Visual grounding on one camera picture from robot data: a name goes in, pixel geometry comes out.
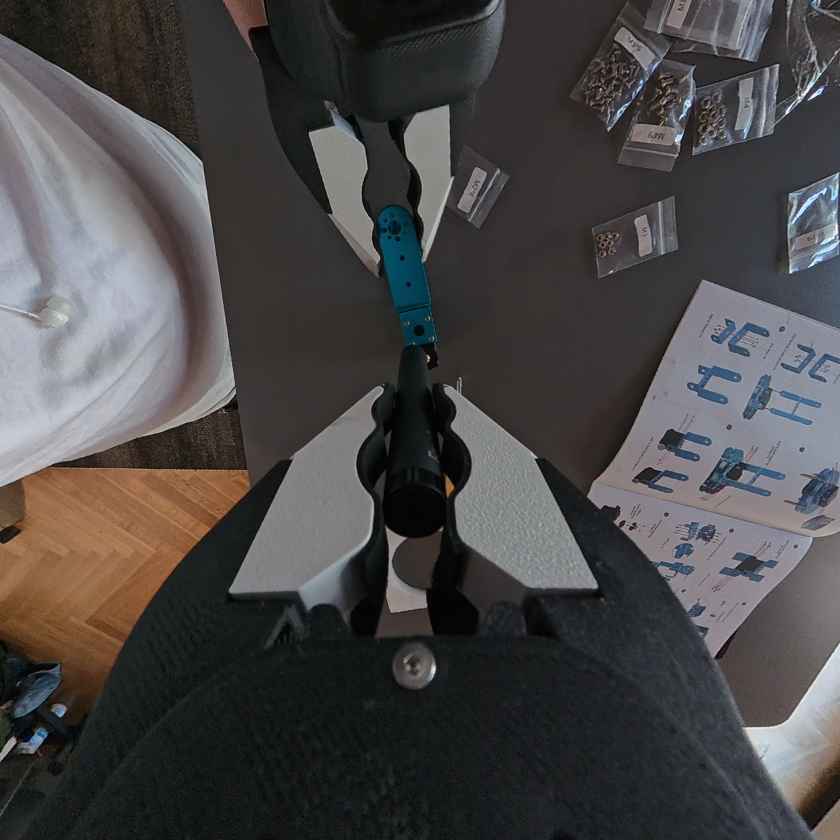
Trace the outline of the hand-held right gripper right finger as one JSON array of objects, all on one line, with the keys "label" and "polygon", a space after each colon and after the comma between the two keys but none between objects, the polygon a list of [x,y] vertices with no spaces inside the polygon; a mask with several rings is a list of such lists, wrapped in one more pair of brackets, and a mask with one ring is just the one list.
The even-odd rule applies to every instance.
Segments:
[{"label": "hand-held right gripper right finger", "polygon": [[598,584],[534,453],[450,385],[436,391],[455,587],[464,596],[593,595]]}]

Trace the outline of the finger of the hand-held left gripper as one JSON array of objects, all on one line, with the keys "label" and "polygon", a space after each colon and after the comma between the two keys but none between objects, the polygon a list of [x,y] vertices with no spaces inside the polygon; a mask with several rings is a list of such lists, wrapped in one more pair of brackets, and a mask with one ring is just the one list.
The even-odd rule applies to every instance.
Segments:
[{"label": "finger of the hand-held left gripper", "polygon": [[426,260],[454,180],[450,106],[392,120],[391,137],[398,163],[394,204],[412,215]]},{"label": "finger of the hand-held left gripper", "polygon": [[308,132],[329,201],[329,217],[353,252],[375,276],[382,273],[382,257],[373,241],[374,223],[364,204],[368,157],[361,128],[342,116],[332,101],[323,103],[326,124]]}]

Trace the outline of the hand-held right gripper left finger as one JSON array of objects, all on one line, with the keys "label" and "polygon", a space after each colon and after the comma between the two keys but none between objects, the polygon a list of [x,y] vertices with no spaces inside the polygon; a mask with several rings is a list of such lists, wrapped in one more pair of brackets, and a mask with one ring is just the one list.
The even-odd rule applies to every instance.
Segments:
[{"label": "hand-held right gripper left finger", "polygon": [[382,609],[387,541],[375,484],[394,387],[378,385],[297,451],[228,594]]}]

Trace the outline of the blue bracket with black servo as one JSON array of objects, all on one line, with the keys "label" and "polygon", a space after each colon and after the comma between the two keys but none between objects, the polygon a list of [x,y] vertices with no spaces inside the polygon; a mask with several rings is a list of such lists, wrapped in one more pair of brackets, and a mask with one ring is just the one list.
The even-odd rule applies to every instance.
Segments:
[{"label": "blue bracket with black servo", "polygon": [[377,218],[376,233],[405,344],[421,347],[432,370],[438,366],[437,331],[414,218],[404,206],[387,206]]}]

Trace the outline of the black electric screwdriver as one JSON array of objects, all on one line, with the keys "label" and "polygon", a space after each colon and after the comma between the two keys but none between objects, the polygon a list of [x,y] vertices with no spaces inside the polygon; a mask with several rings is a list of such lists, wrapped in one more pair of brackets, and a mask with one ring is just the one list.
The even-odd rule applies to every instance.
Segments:
[{"label": "black electric screwdriver", "polygon": [[434,399],[424,345],[401,354],[382,498],[386,526],[409,539],[439,530],[446,509]]}]

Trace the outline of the dark grey desk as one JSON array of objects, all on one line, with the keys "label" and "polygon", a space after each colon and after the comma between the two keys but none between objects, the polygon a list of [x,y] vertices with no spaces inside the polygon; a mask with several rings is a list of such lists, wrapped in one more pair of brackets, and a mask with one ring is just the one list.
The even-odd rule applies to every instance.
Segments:
[{"label": "dark grey desk", "polygon": [[[511,176],[479,230],[444,211],[429,258],[434,381],[583,492],[631,430],[703,280],[838,327],[837,260],[780,272],[782,204],[838,164],[838,94],[780,138],[636,174],[569,94],[623,2],[508,2],[466,143]],[[250,478],[376,385],[403,345],[384,278],[280,149],[257,58],[224,2],[182,2]],[[679,247],[599,279],[594,226],[675,197]]]}]

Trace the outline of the flat clear zip bag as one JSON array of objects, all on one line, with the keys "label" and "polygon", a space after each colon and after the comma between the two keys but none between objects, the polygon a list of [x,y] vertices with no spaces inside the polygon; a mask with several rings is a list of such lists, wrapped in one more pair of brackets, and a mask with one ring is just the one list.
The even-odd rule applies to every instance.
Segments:
[{"label": "flat clear zip bag", "polygon": [[465,145],[446,206],[475,228],[480,228],[508,181],[508,173]]}]

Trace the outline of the zip bag of silver screws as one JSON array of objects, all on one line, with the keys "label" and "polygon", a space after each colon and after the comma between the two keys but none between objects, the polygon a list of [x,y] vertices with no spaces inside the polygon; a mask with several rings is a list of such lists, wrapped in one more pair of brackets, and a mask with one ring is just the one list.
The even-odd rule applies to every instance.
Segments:
[{"label": "zip bag of silver screws", "polygon": [[663,60],[637,98],[618,164],[672,172],[695,95],[695,67]]},{"label": "zip bag of silver screws", "polygon": [[626,3],[570,95],[607,131],[634,102],[673,44],[670,37],[647,29],[645,20],[632,2]]}]

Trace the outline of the zip bag of small nuts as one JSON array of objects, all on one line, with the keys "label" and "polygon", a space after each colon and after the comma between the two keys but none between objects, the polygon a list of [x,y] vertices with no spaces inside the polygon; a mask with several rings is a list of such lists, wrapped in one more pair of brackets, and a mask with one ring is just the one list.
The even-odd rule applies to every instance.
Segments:
[{"label": "zip bag of small nuts", "polygon": [[673,253],[679,247],[676,199],[669,196],[596,225],[591,236],[599,279]]}]

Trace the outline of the illustrated instruction booklet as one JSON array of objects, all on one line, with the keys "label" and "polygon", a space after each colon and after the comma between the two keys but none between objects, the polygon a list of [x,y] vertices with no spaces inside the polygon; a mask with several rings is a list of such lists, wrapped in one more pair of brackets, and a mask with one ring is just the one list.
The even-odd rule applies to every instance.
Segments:
[{"label": "illustrated instruction booklet", "polygon": [[838,533],[839,331],[703,280],[589,499],[712,655]]}]

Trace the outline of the wide clear zip bag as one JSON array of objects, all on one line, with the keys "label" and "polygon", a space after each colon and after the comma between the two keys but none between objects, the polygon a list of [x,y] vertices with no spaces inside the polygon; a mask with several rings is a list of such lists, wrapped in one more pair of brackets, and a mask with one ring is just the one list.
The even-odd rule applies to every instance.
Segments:
[{"label": "wide clear zip bag", "polygon": [[772,11],[772,1],[653,1],[644,26],[673,39],[678,53],[755,62]]}]

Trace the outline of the blue cloth bag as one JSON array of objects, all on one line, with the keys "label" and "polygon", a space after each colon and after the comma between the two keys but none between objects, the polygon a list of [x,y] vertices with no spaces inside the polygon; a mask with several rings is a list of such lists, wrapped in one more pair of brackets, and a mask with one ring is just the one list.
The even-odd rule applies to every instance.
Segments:
[{"label": "blue cloth bag", "polygon": [[58,661],[26,664],[19,657],[9,656],[2,662],[1,706],[11,702],[9,718],[25,718],[51,697],[61,680]]}]

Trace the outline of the plastic bottle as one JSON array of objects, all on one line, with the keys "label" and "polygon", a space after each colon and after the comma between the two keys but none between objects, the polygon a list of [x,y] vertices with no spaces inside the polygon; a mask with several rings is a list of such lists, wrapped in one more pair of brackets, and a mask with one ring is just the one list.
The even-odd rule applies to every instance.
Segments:
[{"label": "plastic bottle", "polygon": [[67,714],[68,706],[63,703],[52,703],[41,706],[36,710],[36,720],[33,727],[17,741],[14,755],[36,755],[48,738],[59,731],[56,721],[62,720]]}]

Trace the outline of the zip bag with black parts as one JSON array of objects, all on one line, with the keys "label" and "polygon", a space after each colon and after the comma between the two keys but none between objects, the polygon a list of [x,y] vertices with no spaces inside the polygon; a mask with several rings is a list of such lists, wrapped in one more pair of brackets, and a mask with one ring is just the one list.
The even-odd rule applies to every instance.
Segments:
[{"label": "zip bag with black parts", "polygon": [[839,174],[793,191],[787,200],[788,271],[794,274],[838,256]]}]

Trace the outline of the crumpled clear plastic wrap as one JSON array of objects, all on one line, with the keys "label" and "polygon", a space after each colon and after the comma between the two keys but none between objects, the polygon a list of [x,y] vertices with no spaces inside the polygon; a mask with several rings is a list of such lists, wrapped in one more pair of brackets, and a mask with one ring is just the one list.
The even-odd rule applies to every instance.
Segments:
[{"label": "crumpled clear plastic wrap", "polygon": [[804,102],[838,89],[839,2],[788,1],[785,46],[794,93],[777,103],[777,123]]}]

